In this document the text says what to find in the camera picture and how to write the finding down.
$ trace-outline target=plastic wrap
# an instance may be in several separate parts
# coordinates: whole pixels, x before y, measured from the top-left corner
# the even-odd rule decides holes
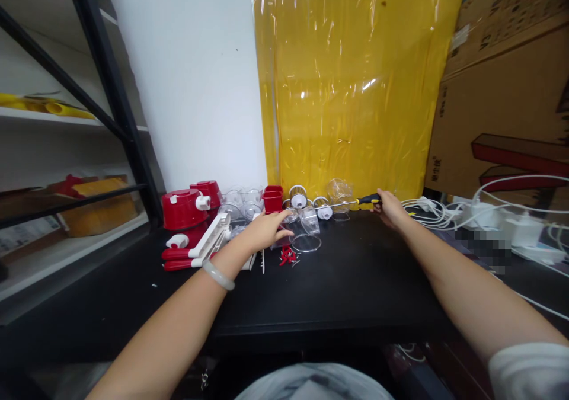
[[[418,197],[461,0],[253,0],[268,182]]]

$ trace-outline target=wrist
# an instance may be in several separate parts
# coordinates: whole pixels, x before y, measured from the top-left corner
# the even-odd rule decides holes
[[[413,234],[418,225],[417,221],[411,218],[411,216],[405,215],[397,222],[397,224],[395,224],[395,227],[399,234],[407,240],[407,237]]]

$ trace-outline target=white pillar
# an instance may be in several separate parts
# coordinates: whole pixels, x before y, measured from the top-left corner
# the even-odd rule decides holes
[[[112,0],[168,191],[267,183],[251,0]]]

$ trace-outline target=power adapter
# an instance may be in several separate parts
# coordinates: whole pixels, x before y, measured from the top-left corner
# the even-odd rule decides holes
[[[529,212],[526,210],[518,219],[505,219],[501,224],[501,228],[506,239],[512,242],[512,246],[535,247],[538,245],[544,224],[529,216]]]

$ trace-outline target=black metal frame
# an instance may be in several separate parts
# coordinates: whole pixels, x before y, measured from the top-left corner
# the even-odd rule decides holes
[[[0,220],[0,229],[17,225],[40,217],[53,215],[86,204],[122,194],[140,191],[142,203],[148,215],[151,228],[162,225],[162,207],[144,156],[142,142],[136,127],[135,118],[122,83],[118,64],[108,39],[103,18],[96,0],[73,0],[81,26],[85,33],[97,72],[105,91],[114,120],[45,52],[34,39],[0,6],[0,27],[4,29],[32,58],[62,84],[87,110],[123,144],[124,152],[135,178],[136,185],[110,193],[98,194],[64,206],[53,207],[40,212]]]

